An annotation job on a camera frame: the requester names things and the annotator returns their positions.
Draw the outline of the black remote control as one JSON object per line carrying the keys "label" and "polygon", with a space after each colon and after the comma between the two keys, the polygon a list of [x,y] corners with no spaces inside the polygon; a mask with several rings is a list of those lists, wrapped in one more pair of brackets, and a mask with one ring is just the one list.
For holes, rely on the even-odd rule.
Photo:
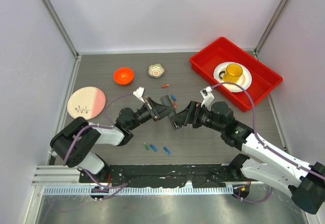
{"label": "black remote control", "polygon": [[165,95],[165,96],[163,96],[163,97],[160,98],[160,101],[161,101],[161,103],[162,103],[163,105],[165,105],[165,106],[170,107],[170,108],[173,109],[172,112],[170,112],[170,113],[167,115],[167,117],[168,117],[168,119],[169,119],[169,121],[170,121],[170,123],[171,123],[171,125],[172,125],[173,130],[178,130],[178,129],[180,129],[182,126],[179,125],[178,123],[176,123],[176,122],[172,119],[172,117],[173,117],[174,115],[176,115],[176,108],[175,108],[174,104],[172,103],[170,97],[169,97],[168,95]]}

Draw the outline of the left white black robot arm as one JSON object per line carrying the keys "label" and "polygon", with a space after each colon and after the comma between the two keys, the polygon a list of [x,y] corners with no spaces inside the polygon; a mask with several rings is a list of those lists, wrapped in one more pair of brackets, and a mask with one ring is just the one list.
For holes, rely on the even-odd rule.
{"label": "left white black robot arm", "polygon": [[78,167],[81,173],[98,183],[104,182],[109,174],[109,165],[97,154],[91,152],[95,144],[124,146],[133,137],[132,130],[149,120],[159,121],[175,114],[174,105],[168,96],[157,103],[146,98],[136,111],[131,108],[120,110],[113,126],[88,122],[77,117],[50,141],[50,147],[69,168]]}

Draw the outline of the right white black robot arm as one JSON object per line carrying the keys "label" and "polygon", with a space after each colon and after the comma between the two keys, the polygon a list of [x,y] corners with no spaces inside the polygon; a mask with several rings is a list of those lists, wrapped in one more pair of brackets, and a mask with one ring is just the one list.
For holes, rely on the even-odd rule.
{"label": "right white black robot arm", "polygon": [[172,120],[181,126],[205,126],[218,131],[228,146],[238,149],[240,154],[230,163],[232,179],[261,181],[288,195],[309,214],[316,214],[324,203],[324,165],[320,162],[312,165],[272,145],[236,120],[225,102],[216,102],[208,109],[191,101]]}

